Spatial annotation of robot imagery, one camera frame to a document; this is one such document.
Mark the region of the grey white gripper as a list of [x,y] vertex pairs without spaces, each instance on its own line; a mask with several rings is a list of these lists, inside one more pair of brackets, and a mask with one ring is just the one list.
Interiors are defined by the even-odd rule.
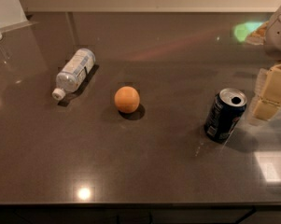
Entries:
[[[269,19],[264,50],[273,59],[281,61],[281,6]],[[252,116],[270,120],[281,107],[281,63],[270,69],[260,69],[254,92]]]

